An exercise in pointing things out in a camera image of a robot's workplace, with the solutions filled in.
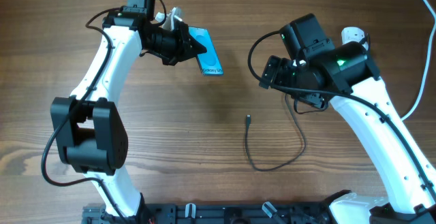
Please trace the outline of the blue Galaxy smartphone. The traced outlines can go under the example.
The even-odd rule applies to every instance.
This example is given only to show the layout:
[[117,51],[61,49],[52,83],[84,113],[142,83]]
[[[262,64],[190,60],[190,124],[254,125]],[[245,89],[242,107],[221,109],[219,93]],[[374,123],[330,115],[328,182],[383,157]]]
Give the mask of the blue Galaxy smartphone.
[[206,52],[197,56],[200,71],[205,76],[222,76],[223,68],[207,29],[189,27],[190,35],[206,48]]

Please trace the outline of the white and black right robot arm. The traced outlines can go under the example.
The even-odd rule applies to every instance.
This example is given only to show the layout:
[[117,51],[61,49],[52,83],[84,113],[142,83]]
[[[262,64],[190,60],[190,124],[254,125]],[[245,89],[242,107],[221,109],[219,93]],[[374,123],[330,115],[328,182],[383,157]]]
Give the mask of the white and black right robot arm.
[[352,128],[375,166],[385,197],[342,191],[326,200],[323,223],[434,223],[435,168],[395,110],[371,53],[370,37],[357,27],[335,46],[312,14],[278,30],[288,58],[272,56],[260,86],[290,95],[313,111],[334,108]]

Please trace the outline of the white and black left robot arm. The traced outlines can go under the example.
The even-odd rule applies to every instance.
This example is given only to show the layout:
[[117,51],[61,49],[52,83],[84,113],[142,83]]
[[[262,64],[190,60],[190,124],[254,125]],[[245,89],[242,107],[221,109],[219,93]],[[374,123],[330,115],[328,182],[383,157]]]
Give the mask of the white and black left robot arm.
[[206,29],[187,25],[177,11],[155,16],[156,1],[127,0],[100,12],[102,41],[88,72],[69,97],[54,99],[50,107],[54,131],[48,144],[94,183],[109,223],[153,222],[125,167],[128,137],[117,110],[133,62],[145,54],[171,66],[195,58],[204,74],[219,63]]

